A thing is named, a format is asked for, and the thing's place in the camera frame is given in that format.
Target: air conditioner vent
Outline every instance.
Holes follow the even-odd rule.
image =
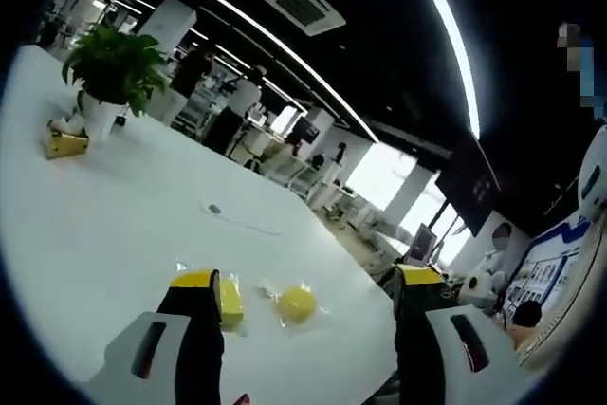
[[[308,36],[318,35],[345,24],[325,0],[266,0]]]

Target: white flower pot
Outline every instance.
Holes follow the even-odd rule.
[[[83,95],[84,129],[90,141],[104,142],[112,130],[116,116],[124,110],[120,104],[103,103],[87,93]]]

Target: television screen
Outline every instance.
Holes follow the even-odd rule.
[[[300,118],[293,126],[291,135],[304,140],[308,144],[311,144],[314,142],[314,139],[316,139],[316,137],[319,135],[319,129],[316,128],[305,118]]]
[[[436,186],[462,217],[473,236],[481,230],[500,194],[495,173],[475,138],[451,154]]]

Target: black ceiling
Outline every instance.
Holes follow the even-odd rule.
[[[144,1],[157,5],[162,0]],[[182,1],[198,9],[197,30],[246,62],[266,66],[270,79],[292,97],[319,103],[277,61],[286,65],[330,103],[353,132],[365,136],[321,85],[259,31],[213,0]],[[469,135],[462,78],[432,0],[327,0],[347,24],[311,38],[264,0],[228,1],[307,61],[362,118],[372,121],[382,141],[440,168],[442,156],[399,132],[448,151]],[[556,208],[543,216],[577,175],[596,130],[592,113],[579,107],[579,97],[567,85],[571,78],[556,49],[557,28],[562,21],[576,22],[599,43],[604,23],[593,9],[600,2],[448,2],[469,55],[481,143],[504,189],[498,209],[529,233],[537,233],[562,217],[560,211],[569,210]],[[595,59],[601,63],[598,54]]]

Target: potted plant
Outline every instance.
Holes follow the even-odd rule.
[[[127,35],[102,24],[76,43],[62,76],[69,84],[71,68],[71,83],[81,82],[78,108],[91,141],[107,138],[125,105],[138,117],[155,89],[164,92],[166,82],[156,70],[164,58],[157,46],[150,35]]]

